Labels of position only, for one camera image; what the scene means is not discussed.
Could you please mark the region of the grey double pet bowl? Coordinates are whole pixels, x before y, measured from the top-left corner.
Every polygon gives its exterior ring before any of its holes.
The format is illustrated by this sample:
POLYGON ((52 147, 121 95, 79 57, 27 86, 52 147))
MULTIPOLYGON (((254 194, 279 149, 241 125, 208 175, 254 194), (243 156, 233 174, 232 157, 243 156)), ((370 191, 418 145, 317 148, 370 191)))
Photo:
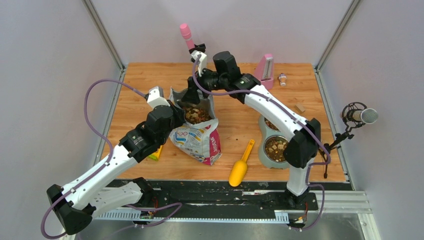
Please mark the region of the grey double pet bowl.
POLYGON ((258 147, 258 159, 268 169, 288 169, 283 151, 289 141, 268 119, 262 115, 258 119, 261 142, 258 147))

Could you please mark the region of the pink metronome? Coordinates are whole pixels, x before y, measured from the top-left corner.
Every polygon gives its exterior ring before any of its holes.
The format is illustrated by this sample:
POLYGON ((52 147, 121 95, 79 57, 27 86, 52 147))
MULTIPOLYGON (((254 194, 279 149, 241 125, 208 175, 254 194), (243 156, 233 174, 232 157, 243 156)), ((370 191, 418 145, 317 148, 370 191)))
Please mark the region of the pink metronome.
POLYGON ((271 53, 264 54, 257 64, 253 76, 257 78, 261 85, 267 90, 274 86, 274 56, 271 53))

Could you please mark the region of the pink microphone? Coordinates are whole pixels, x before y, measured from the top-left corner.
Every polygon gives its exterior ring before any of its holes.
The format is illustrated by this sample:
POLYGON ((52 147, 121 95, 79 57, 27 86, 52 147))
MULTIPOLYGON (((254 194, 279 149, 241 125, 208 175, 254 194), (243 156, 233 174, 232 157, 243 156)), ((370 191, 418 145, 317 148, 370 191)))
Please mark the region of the pink microphone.
POLYGON ((180 34, 181 34, 182 38, 184 39, 184 41, 187 45, 187 48, 189 50, 195 48, 195 44, 194 44, 194 41, 192 39, 192 32, 191 32, 189 25, 187 23, 182 23, 179 26, 179 30, 180 30, 180 34))

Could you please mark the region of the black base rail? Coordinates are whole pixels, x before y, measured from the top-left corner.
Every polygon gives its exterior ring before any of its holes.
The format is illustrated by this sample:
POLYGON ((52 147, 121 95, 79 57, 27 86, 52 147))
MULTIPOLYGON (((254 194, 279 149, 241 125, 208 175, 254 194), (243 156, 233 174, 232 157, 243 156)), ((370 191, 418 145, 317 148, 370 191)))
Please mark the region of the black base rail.
POLYGON ((321 210, 317 187, 300 200, 289 198, 284 181, 244 181, 232 187, 226 181, 151 180, 152 191, 134 203, 138 208, 155 208, 181 203, 173 219, 262 221, 276 213, 292 212, 282 222, 292 222, 321 210))

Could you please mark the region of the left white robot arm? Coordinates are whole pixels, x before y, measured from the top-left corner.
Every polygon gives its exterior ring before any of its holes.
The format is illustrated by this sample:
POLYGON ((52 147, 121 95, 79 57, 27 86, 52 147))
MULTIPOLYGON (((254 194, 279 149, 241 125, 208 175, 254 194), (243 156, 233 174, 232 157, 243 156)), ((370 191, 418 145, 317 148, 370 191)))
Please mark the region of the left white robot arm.
POLYGON ((60 186, 51 185, 47 191, 48 213, 54 212, 67 235, 85 229, 98 215, 124 205, 138 203, 142 207, 153 201, 148 183, 140 177, 110 194, 101 190, 118 175, 155 153, 167 141, 172 130, 185 123, 185 113, 173 104, 153 108, 146 120, 130 130, 107 157, 74 181, 60 186))

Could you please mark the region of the yellow triangular scraper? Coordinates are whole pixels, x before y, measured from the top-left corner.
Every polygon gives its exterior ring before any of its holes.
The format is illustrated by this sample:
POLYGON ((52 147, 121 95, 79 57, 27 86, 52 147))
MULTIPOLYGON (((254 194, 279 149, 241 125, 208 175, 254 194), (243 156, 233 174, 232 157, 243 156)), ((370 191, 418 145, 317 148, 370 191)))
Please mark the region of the yellow triangular scraper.
POLYGON ((150 154, 148 157, 151 160, 158 162, 159 161, 159 158, 161 156, 162 150, 163 150, 163 146, 161 145, 156 152, 150 154))

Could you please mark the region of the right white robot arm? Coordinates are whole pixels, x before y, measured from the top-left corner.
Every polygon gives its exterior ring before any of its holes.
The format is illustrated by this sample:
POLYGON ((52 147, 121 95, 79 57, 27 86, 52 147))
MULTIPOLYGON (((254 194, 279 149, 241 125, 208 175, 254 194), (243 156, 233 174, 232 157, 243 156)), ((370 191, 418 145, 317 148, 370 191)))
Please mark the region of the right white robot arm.
POLYGON ((307 120, 276 99, 261 82, 250 73, 242 73, 235 57, 229 51, 213 56, 215 70, 206 68, 207 55, 192 50, 194 63, 192 76, 187 80, 187 91, 182 102, 198 105, 210 95, 229 95, 256 110, 269 120, 287 139, 283 157, 289 164, 289 180, 284 200, 292 209, 306 201, 310 190, 309 172, 321 143, 321 124, 313 118, 307 120))

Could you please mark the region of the wooden block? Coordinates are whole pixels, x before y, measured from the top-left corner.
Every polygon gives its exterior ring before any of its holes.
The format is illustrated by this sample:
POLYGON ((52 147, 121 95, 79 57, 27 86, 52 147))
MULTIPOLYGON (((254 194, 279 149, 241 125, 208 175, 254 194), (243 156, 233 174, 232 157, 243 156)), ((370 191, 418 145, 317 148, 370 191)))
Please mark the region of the wooden block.
POLYGON ((299 113, 304 113, 306 111, 305 107, 301 103, 296 103, 295 108, 299 113))

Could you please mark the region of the yellow plastic scoop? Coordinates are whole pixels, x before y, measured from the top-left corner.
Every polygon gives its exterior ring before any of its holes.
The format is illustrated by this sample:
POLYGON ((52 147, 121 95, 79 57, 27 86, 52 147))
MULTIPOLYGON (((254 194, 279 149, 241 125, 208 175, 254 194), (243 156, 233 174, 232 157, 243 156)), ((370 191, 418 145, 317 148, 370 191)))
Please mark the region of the yellow plastic scoop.
POLYGON ((228 183, 231 187, 237 187, 242 183, 248 170, 247 160, 251 154, 254 144, 255 140, 250 139, 241 159, 234 163, 228 178, 228 183))

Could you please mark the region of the small figurine bottle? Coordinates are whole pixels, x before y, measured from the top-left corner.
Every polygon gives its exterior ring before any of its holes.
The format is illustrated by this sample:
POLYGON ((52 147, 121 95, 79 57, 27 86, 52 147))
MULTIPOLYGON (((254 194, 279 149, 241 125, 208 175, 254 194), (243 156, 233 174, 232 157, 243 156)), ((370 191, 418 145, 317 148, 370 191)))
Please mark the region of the small figurine bottle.
POLYGON ((278 76, 279 85, 285 87, 287 85, 287 76, 284 73, 281 73, 278 76))

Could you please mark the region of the black microphone stand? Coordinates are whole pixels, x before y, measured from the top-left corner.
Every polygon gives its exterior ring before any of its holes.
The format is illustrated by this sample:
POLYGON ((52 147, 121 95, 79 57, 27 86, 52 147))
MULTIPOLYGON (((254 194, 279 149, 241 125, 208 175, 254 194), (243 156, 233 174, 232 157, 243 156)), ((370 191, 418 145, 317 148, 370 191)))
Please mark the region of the black microphone stand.
POLYGON ((193 48, 189 50, 189 53, 193 56, 197 56, 199 54, 204 54, 206 52, 206 45, 204 43, 199 45, 194 45, 193 48))

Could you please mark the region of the pet food bag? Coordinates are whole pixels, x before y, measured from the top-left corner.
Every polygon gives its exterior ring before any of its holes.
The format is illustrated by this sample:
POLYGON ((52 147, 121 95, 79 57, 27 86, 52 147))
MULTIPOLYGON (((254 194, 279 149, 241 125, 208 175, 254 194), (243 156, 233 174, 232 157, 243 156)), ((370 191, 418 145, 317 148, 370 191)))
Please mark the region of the pet food bag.
POLYGON ((211 95, 204 98, 200 92, 200 103, 190 104, 183 101, 187 91, 170 89, 168 99, 184 111, 184 124, 172 130, 169 139, 185 154, 200 163, 212 166, 222 155, 214 98, 211 95))

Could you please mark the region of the silver condenser microphone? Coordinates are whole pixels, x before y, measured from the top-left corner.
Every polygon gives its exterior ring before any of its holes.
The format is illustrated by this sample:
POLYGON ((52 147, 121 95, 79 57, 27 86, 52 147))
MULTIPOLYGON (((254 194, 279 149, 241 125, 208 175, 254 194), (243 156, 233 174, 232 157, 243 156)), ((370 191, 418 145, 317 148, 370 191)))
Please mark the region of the silver condenser microphone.
POLYGON ((340 117, 347 129, 355 129, 374 124, 378 120, 379 114, 375 109, 356 101, 346 105, 341 111, 340 117))

